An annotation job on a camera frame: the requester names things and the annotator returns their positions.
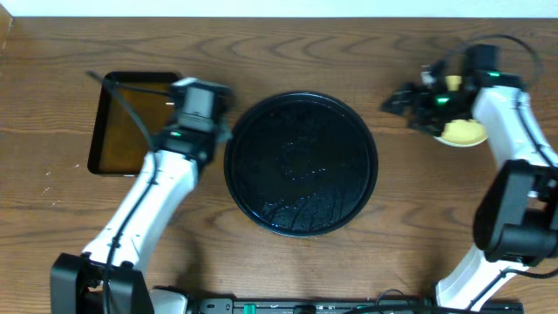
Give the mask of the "yellow plate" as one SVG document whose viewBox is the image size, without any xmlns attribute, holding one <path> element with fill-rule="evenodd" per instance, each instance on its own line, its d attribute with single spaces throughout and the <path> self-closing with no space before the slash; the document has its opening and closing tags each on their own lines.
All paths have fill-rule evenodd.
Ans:
<svg viewBox="0 0 558 314">
<path fill-rule="evenodd" d="M 437 97 L 439 107 L 449 119 L 445 123 L 442 133 L 438 137 L 452 139 L 472 139 L 487 137 L 484 127 L 475 119 L 466 114 L 458 113 L 459 110 L 459 88 L 462 82 L 461 76 L 446 76 L 448 92 Z"/>
</svg>

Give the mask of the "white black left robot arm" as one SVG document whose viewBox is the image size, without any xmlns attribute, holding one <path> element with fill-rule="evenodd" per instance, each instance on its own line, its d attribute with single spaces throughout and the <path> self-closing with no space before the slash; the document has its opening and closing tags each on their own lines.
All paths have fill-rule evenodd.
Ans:
<svg viewBox="0 0 558 314">
<path fill-rule="evenodd" d="M 232 136 L 224 114 L 231 88 L 197 78 L 172 83 L 168 124 L 151 134 L 122 95 L 125 85 L 100 83 L 143 133 L 148 151 L 136 181 L 112 219 L 78 256 L 63 253 L 50 274 L 53 313 L 188 313 L 187 294 L 148 289 L 147 266 L 175 210 L 195 189 L 217 146 Z"/>
</svg>

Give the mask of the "light green plate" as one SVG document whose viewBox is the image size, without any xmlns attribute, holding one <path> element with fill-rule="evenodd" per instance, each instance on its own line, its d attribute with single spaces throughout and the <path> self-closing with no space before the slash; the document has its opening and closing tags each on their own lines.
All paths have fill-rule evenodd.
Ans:
<svg viewBox="0 0 558 314">
<path fill-rule="evenodd" d="M 485 142 L 487 140 L 487 137 L 479 137 L 479 138 L 472 138 L 472 139 L 452 139 L 452 138 L 448 139 L 444 137 L 434 137 L 434 139 L 450 147 L 475 147 Z"/>
</svg>

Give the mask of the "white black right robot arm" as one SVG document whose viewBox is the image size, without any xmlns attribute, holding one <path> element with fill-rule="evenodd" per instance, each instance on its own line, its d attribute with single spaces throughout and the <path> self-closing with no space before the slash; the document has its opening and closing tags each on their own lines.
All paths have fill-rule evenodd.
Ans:
<svg viewBox="0 0 558 314">
<path fill-rule="evenodd" d="M 476 211 L 473 246 L 435 286 L 438 307 L 480 311 L 514 276 L 549 277 L 531 268 L 557 256 L 557 154 L 519 76 L 500 72 L 493 57 L 470 57 L 452 92 L 441 78 L 445 66 L 423 72 L 420 85 L 402 85 L 382 109 L 411 113 L 410 126 L 433 135 L 464 116 L 486 132 L 498 173 Z"/>
</svg>

